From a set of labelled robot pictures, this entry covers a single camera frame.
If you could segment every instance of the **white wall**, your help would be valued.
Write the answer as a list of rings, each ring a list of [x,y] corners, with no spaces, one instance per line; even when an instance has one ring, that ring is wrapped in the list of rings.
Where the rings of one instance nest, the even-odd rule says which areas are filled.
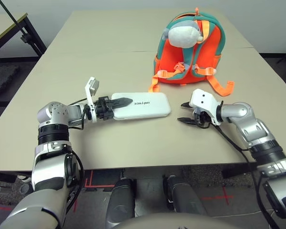
[[[28,12],[48,46],[73,10],[212,7],[220,9],[259,52],[286,53],[286,0],[3,0],[11,12]],[[20,34],[0,58],[35,56]]]

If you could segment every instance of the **backpack buckle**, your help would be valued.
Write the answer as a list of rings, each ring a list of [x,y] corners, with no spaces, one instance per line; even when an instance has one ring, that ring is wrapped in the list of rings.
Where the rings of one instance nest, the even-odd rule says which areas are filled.
[[[207,68],[199,68],[197,64],[194,65],[195,72],[200,75],[214,75],[216,73],[216,69],[212,67]]]
[[[184,65],[181,62],[178,62],[178,64],[175,65],[174,69],[175,70],[179,70],[180,72],[183,73],[184,70],[185,70],[185,67],[184,67]]]
[[[167,70],[159,70],[157,72],[157,75],[158,75],[158,78],[163,78],[163,79],[168,78]]]

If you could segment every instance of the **floor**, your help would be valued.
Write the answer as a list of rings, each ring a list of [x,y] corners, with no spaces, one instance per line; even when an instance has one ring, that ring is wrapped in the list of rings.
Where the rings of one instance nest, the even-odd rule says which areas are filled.
[[[270,66],[286,83],[286,62],[276,64],[278,59],[266,58]],[[0,95],[0,101],[10,100],[25,80],[35,62],[19,62],[21,71],[15,77],[6,91]],[[221,170],[225,165],[204,165],[186,167],[146,167],[128,168],[124,176],[137,179],[136,216],[155,212],[168,212],[162,189],[163,175],[178,175],[184,177],[194,188],[211,217],[239,226],[244,229],[267,229],[268,224],[259,212],[254,189],[249,174],[242,174],[231,179],[223,179]],[[13,207],[24,197],[19,193],[22,185],[20,180],[14,184],[0,182],[0,185],[11,187],[7,195],[0,195],[0,223],[7,217]],[[81,192],[76,208],[67,215],[64,228],[98,228],[103,229],[105,214],[110,192],[98,189],[84,188]],[[269,213],[272,209],[266,200],[262,199]],[[286,220],[278,219],[273,214],[280,228],[286,228]]]

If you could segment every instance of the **beige tabletop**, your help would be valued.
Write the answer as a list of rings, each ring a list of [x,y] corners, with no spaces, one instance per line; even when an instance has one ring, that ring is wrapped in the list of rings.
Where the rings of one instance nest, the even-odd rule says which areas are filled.
[[[169,21],[173,15],[185,10],[174,9],[174,13],[172,10],[161,11],[161,15]],[[139,13],[157,21],[159,11],[104,11],[103,17],[109,18],[109,21],[103,22],[104,27],[111,24],[121,26],[120,20],[111,20],[113,14],[129,17],[130,14]],[[159,27],[157,23],[149,24],[151,32],[145,36],[141,33],[136,38],[138,47],[135,47],[135,42],[129,41],[133,45],[130,48],[125,34],[115,35],[116,40],[121,42],[120,46],[107,44],[107,39],[102,42],[99,38],[107,35],[107,31],[91,25],[77,31],[77,37],[83,37],[83,46],[87,43],[82,33],[88,29],[94,31],[95,38],[91,38],[90,42],[98,51],[91,52],[92,47],[84,49],[79,42],[73,40],[72,34],[67,36],[67,31],[77,28],[73,21],[77,21],[81,15],[86,20],[87,15],[91,15],[90,21],[93,21],[96,15],[101,14],[94,11],[72,14],[0,117],[0,170],[31,170],[37,145],[37,111],[50,101],[69,104],[84,98],[84,86],[89,77],[100,80],[97,92],[99,97],[116,92],[147,91],[153,74],[152,62],[158,39],[149,40],[146,44],[145,41],[151,37],[151,33],[160,37],[163,28],[156,30],[154,26]],[[225,18],[218,12],[216,16]],[[137,18],[132,19],[133,24],[142,25],[141,17]],[[226,26],[225,22],[228,23],[227,20],[221,21],[227,41],[233,43],[233,37],[239,32],[230,23]],[[286,153],[286,85],[254,48],[245,48],[247,41],[244,38],[240,39],[240,43],[243,45],[237,47],[236,42],[233,45],[227,42],[216,74],[222,84],[227,80],[235,81],[232,95],[220,97],[207,82],[183,87],[161,84],[161,92],[167,95],[172,108],[168,117],[137,121],[109,120],[88,123],[84,131],[70,130],[72,147],[81,157],[84,167],[95,169],[243,162],[239,154],[213,128],[203,130],[176,120],[182,116],[190,117],[191,112],[182,109],[180,104],[188,101],[196,88],[213,93],[225,103],[243,101],[251,104],[256,117],[267,124]],[[66,47],[72,47],[72,44],[80,50],[74,48],[68,52]],[[101,46],[110,46],[112,49],[107,47],[102,51],[99,48]],[[222,124],[222,129],[243,147],[234,125]]]
[[[13,16],[17,22],[22,21],[27,15],[27,13],[13,13]],[[16,25],[12,19],[6,13],[0,14],[0,38],[15,26]]]

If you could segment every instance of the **gray carpet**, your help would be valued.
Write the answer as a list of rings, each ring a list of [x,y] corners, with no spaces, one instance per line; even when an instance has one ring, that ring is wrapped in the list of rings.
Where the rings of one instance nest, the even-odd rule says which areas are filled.
[[[8,86],[13,77],[19,72],[20,67],[17,65],[5,66],[0,64],[0,92]]]

